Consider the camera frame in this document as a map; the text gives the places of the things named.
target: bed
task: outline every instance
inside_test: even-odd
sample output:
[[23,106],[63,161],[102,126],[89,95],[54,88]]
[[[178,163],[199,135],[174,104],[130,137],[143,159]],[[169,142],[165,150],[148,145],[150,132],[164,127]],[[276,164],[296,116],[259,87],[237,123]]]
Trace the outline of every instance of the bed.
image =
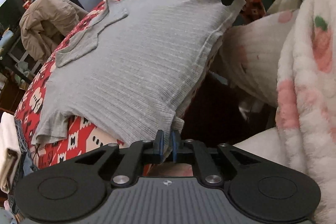
[[[94,10],[92,10],[63,40],[63,42],[56,49],[66,47],[69,44],[69,39],[77,32],[84,30],[89,22],[96,17],[104,8],[104,1],[102,1]],[[257,11],[251,13],[262,14],[263,9],[259,8]],[[94,124],[84,117],[73,117],[68,122],[68,138],[53,144],[40,145],[35,148],[31,145],[31,139],[37,125],[39,123],[40,112],[43,106],[43,99],[45,96],[46,82],[55,69],[55,52],[50,56],[48,61],[43,65],[38,72],[33,82],[29,86],[22,101],[20,102],[16,118],[21,120],[22,129],[32,153],[34,163],[40,168],[45,168],[51,165],[60,163],[66,159],[73,158],[85,152],[91,151],[95,148],[103,146],[108,143],[118,143],[123,147],[122,140],[114,139],[103,130],[97,128]]]

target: black circular disc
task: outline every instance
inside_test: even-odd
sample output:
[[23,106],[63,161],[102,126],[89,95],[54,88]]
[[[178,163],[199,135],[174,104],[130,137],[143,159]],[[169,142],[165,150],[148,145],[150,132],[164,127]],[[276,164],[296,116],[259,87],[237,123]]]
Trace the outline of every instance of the black circular disc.
[[55,165],[21,180],[15,199],[22,214],[39,222],[65,222],[87,215],[106,195],[103,180],[89,165]]
[[302,220],[311,216],[320,202],[320,188],[314,180],[273,164],[238,172],[228,192],[243,213],[260,222]]

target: white logo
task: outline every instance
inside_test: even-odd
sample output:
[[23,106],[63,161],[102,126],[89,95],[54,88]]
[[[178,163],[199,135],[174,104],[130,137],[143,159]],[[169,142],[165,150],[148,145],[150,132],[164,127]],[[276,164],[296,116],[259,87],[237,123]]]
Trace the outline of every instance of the white logo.
[[172,185],[172,183],[173,183],[173,182],[171,182],[170,180],[165,180],[165,181],[163,182],[163,184],[166,185],[166,186],[170,186],[170,185]]

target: gray shirt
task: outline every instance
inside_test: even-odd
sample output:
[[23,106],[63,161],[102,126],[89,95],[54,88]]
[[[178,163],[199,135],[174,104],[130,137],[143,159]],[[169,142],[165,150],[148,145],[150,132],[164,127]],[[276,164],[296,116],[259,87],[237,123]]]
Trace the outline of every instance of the gray shirt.
[[32,144],[67,138],[71,115],[130,145],[169,133],[214,43],[244,0],[107,0],[56,53]]

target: gray ribbed plate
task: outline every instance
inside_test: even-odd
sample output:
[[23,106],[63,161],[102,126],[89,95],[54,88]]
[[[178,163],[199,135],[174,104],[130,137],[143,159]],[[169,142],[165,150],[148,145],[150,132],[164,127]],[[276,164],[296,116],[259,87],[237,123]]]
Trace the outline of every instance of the gray ribbed plate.
[[[36,224],[25,220],[24,224]],[[139,178],[114,190],[107,202],[74,224],[259,224],[238,212],[221,190],[196,178]]]

